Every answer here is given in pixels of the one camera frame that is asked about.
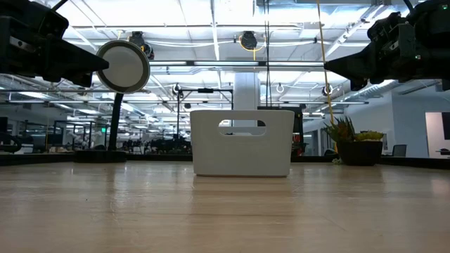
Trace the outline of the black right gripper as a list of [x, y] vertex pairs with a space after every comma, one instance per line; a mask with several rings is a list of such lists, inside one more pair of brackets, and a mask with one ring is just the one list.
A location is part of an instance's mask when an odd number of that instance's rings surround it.
[[[346, 78], [368, 78], [371, 83], [420, 79], [415, 28], [400, 12], [376, 20], [367, 35], [371, 42], [362, 51], [329, 60], [324, 69]], [[350, 89], [360, 91], [368, 80], [351, 79]]]

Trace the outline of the white plastic bin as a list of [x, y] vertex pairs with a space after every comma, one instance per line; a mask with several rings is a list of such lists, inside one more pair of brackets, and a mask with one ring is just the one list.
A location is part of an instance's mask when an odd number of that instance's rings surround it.
[[196, 110], [190, 113], [198, 176], [282, 178], [290, 174], [295, 113]]

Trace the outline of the white square column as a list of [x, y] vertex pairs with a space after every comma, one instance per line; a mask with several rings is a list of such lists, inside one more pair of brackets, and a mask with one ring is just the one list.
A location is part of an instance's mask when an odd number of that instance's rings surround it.
[[260, 80], [256, 72], [237, 72], [233, 84], [233, 109], [256, 110], [260, 103]]

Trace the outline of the potted succulent plant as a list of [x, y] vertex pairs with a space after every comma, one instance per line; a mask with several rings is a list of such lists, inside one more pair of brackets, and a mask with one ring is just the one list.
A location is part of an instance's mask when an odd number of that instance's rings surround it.
[[350, 117], [335, 118], [324, 131], [335, 141], [342, 162], [349, 166], [373, 166], [381, 158], [384, 133], [356, 132]]

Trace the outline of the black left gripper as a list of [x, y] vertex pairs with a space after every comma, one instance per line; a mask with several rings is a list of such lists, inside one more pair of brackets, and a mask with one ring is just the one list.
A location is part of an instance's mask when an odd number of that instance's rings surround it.
[[[107, 69], [108, 61], [61, 39], [68, 28], [68, 21], [57, 10], [67, 1], [59, 0], [49, 8], [30, 0], [12, 0], [13, 17], [18, 22], [12, 35], [22, 50], [16, 72], [39, 75], [48, 82], [65, 79], [78, 86], [90, 87], [91, 72]], [[49, 53], [51, 39], [52, 69]]]

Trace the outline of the long ceiling light strip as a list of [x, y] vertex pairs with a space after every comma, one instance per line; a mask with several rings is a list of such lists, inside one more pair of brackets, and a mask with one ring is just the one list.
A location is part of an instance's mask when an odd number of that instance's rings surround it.
[[214, 67], [323, 67], [319, 61], [232, 61], [232, 60], [178, 60], [163, 61], [154, 60], [149, 62], [150, 66], [214, 66]]

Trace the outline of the black workstation frame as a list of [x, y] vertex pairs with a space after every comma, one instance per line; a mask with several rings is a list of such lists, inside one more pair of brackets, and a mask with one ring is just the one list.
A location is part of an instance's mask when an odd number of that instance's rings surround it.
[[[183, 97], [182, 100], [184, 100], [185, 98], [188, 98], [189, 95], [192, 92], [196, 92], [196, 93], [214, 93], [214, 92], [218, 92], [219, 94], [221, 94], [227, 101], [228, 103], [231, 104], [231, 109], [234, 109], [234, 94], [233, 94], [233, 89], [213, 89], [213, 88], [199, 88], [199, 89], [181, 89], [178, 88], [177, 93], [176, 93], [176, 137], [180, 138], [180, 129], [179, 129], [179, 124], [180, 124], [180, 104], [182, 102], [181, 100], [181, 94], [183, 92], [187, 92], [187, 94]], [[224, 95], [224, 92], [229, 92], [231, 94], [231, 98], [228, 98]]]

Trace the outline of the black cabinet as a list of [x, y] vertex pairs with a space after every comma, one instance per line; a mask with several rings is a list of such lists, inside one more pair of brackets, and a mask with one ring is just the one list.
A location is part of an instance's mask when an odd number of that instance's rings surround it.
[[300, 157], [305, 151], [306, 143], [304, 142], [304, 131], [303, 131], [303, 113], [302, 108], [294, 107], [269, 107], [269, 106], [258, 106], [258, 110], [288, 110], [294, 113], [294, 123], [292, 131], [292, 148], [291, 157]]

